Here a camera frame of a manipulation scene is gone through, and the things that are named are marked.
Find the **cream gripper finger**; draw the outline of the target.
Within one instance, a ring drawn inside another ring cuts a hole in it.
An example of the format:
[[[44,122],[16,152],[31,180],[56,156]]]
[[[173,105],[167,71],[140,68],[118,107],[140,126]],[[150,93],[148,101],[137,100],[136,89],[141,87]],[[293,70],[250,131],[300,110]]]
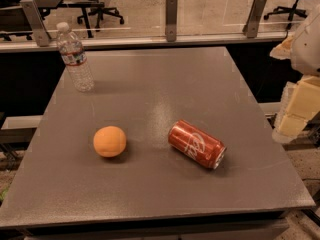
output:
[[[288,82],[283,89],[272,138],[290,143],[320,112],[320,78],[303,76],[297,83]]]
[[[289,59],[292,41],[292,36],[287,37],[285,40],[283,40],[280,44],[278,44],[271,50],[270,56],[279,60]]]

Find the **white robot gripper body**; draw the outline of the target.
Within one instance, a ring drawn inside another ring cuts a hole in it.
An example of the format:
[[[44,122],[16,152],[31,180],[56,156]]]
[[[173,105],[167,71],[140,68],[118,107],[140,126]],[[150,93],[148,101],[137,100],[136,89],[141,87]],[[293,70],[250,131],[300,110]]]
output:
[[[295,31],[290,60],[294,70],[320,76],[320,5],[313,8]]]

